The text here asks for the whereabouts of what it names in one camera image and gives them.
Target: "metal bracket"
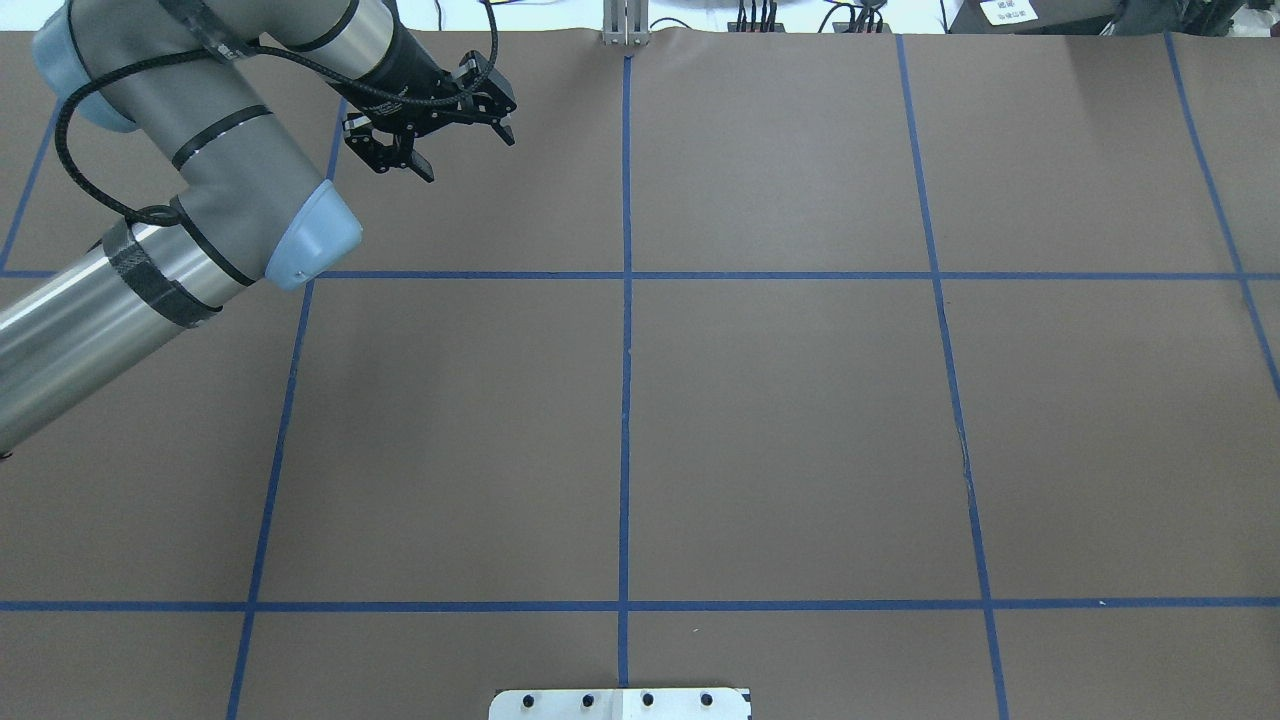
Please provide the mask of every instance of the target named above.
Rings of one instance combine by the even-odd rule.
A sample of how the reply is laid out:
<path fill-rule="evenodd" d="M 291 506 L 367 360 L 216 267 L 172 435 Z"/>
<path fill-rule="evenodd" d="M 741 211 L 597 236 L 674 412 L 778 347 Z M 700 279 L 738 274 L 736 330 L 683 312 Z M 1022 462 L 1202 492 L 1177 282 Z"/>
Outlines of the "metal bracket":
<path fill-rule="evenodd" d="M 489 705 L 489 720 L 750 720 L 751 691 L 634 688 L 507 691 Z"/>
<path fill-rule="evenodd" d="M 604 0 L 605 45 L 649 45 L 649 0 Z"/>

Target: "black tape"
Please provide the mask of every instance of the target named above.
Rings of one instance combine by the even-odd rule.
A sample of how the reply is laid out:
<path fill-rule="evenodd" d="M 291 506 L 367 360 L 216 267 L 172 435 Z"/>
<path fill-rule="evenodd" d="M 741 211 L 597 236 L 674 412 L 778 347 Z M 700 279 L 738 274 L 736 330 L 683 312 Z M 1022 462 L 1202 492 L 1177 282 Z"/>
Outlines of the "black tape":
<path fill-rule="evenodd" d="M 227 115 L 207 128 L 197 132 L 191 140 L 184 142 L 170 159 L 173 167 L 180 170 L 182 167 L 187 164 L 187 160 L 191 160 L 192 155 L 200 152 L 204 146 L 209 145 L 215 138 L 227 135 L 232 131 L 232 128 L 242 126 L 253 118 L 270 114 L 271 110 L 269 110 L 266 105 L 250 105 L 248 108 L 236 110 L 230 115 Z"/>
<path fill-rule="evenodd" d="M 360 0 L 351 0 L 347 9 L 342 12 L 342 17 L 338 18 L 338 23 L 329 28 L 324 35 L 311 42 L 303 42 L 302 45 L 287 45 L 287 47 L 294 53 L 310 53 L 311 50 L 319 50 L 325 45 L 329 45 L 334 37 L 338 37 L 342 35 L 342 31 L 347 29 L 347 26 L 351 24 L 351 18 L 356 17 L 356 8 L 358 6 Z"/>
<path fill-rule="evenodd" d="M 196 246 L 204 250 L 205 255 L 207 255 L 209 259 L 212 260 L 215 265 L 218 265 L 224 273 L 227 273 L 229 278 L 241 283 L 242 286 L 248 287 L 253 284 L 253 278 L 239 272 L 239 268 L 237 268 L 236 265 L 232 265 L 232 261 L 228 260 L 225 255 L 219 252 L 218 249 L 214 247 L 214 243 L 209 242 L 209 238 L 205 237 L 205 233 L 200 232 L 200 228 L 196 227 L 196 222 L 191 219 L 191 215 L 187 214 L 187 209 L 182 206 L 180 200 L 174 197 L 173 202 L 170 202 L 169 205 L 172 205 L 173 209 L 178 211 L 178 222 L 182 223 L 182 228 L 187 231 L 187 234 L 191 236 L 191 240 L 195 241 Z"/>
<path fill-rule="evenodd" d="M 124 284 L 152 310 L 178 327 L 195 328 L 221 310 L 205 305 L 187 292 L 182 283 L 164 277 L 147 251 L 134 240 L 133 231 L 127 224 L 119 231 L 113 228 L 102 236 L 102 251 Z"/>

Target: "black device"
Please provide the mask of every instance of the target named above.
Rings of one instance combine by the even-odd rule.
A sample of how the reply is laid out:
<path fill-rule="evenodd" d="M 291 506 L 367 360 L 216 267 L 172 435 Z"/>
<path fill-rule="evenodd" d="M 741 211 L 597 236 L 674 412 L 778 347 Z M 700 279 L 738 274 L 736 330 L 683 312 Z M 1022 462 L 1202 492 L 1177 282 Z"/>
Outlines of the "black device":
<path fill-rule="evenodd" d="M 968 35 L 1098 35 L 1115 17 L 1115 0 L 1027 0 L 1038 19 L 1007 26 L 987 22 L 979 0 L 965 0 L 951 23 Z"/>
<path fill-rule="evenodd" d="M 1185 32 L 1220 37 L 1244 0 L 1117 0 L 1111 35 Z"/>

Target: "white metal plate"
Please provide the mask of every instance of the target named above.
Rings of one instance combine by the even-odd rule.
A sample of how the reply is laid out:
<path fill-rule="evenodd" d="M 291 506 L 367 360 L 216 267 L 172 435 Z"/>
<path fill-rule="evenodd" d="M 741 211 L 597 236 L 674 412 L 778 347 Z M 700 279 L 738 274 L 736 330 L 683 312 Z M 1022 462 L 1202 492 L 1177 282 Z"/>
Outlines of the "white metal plate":
<path fill-rule="evenodd" d="M 751 691 L 733 688 L 506 691 L 498 693 L 489 705 L 489 720 L 750 720 L 750 717 Z"/>

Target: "robotic arm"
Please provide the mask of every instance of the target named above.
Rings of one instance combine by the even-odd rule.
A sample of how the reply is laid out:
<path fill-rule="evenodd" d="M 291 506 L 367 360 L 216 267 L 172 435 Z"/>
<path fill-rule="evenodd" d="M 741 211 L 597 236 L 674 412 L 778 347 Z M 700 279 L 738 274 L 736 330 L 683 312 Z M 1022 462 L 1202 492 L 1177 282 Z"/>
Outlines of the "robotic arm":
<path fill-rule="evenodd" d="M 296 288 L 360 243 L 333 183 L 234 60 L 279 55 L 325 76 L 358 110 L 343 123 L 346 145 L 379 173 L 434 179 L 413 141 L 451 123 L 488 124 L 515 142 L 515 97 L 493 63 L 471 51 L 442 69 L 392 0 L 67 0 L 33 54 L 65 101 L 59 158 L 124 219 L 0 311 L 0 457 L 257 279 Z M 77 105 L 108 129 L 146 132 L 187 190 L 140 213 L 77 177 L 65 143 Z"/>

